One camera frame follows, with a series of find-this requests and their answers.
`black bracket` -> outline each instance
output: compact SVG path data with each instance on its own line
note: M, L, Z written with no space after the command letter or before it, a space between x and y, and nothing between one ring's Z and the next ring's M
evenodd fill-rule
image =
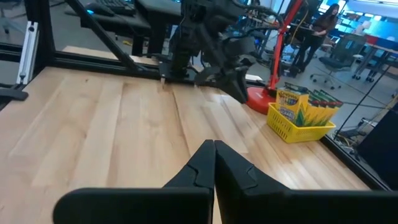
M8 100L24 101L29 96L27 92L16 89L16 85L0 83L0 102Z

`yellow crayon box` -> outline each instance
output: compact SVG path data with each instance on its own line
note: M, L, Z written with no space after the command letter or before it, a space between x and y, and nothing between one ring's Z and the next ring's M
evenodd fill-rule
M321 118L318 120L317 126L324 126L328 123L330 118L335 114L335 102L331 100L329 97L326 97L323 93L318 90L314 91L314 94L322 99L321 104L325 105L325 109L321 115Z
M305 109L304 126L311 127L317 125L318 118L322 115L323 110L325 109L320 104L321 100L311 92L310 97L308 98L307 108Z
M285 83L278 88L276 109L298 127L305 125L305 109L308 105L309 91L307 88Z
M329 103L329 107L333 108L333 111L331 111L329 119L325 122L324 125L327 124L327 122L337 113L337 111L343 106L343 102L335 98L334 96L330 95L329 93L321 90L319 95L322 95L322 97L326 98Z

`cable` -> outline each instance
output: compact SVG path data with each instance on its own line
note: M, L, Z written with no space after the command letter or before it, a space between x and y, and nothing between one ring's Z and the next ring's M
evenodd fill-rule
M277 27L271 27L271 28L270 28L270 27L252 28L252 29L249 29L248 31L246 31L245 34L243 34L243 35L227 37L227 38L225 38L225 40L223 40L223 42L230 41L231 39L242 39L242 38L248 37L249 34L250 34L251 32L253 32L253 31L257 31L257 30L269 30L269 29L270 29L270 30L277 30L278 28L277 28Z
M231 0L231 1L235 6L240 7L241 9L257 10L259 12L265 12L266 14L273 15L273 16L275 16L276 20L278 21L279 27L282 27L284 25L283 18L280 15L278 15L278 13L274 12L272 9L269 9L264 6L253 6L253 5L247 6L247 5L244 5L244 4L241 4L240 2L238 2L238 0Z
M292 40L290 41L290 45L293 43L294 37L296 36L296 32L297 32L298 29L300 28L301 24L303 24L305 18L307 18L308 11L309 11L309 9L308 9L309 5L308 5L308 1L307 1L307 0L305 1L305 3L307 4L307 11L305 12L305 15L304 15L303 19L300 21L300 23L299 23L298 26L296 27L296 30L294 31L293 36L292 36Z
M192 70L193 72L195 72L197 75L199 74L199 71L197 69L195 69L192 66L187 66L187 69Z

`floor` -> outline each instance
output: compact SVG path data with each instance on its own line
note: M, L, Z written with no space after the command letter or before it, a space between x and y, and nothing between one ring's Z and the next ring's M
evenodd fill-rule
M368 189L322 143L286 144L214 88L46 68L25 90L0 113L0 223L51 223L81 187L161 187L206 139L293 189Z

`yellow plastic basket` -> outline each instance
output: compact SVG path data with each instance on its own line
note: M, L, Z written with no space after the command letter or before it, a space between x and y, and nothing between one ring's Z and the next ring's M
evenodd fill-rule
M269 103L267 124L287 143L317 141L336 127L330 121L322 127L297 127L276 110L275 103Z

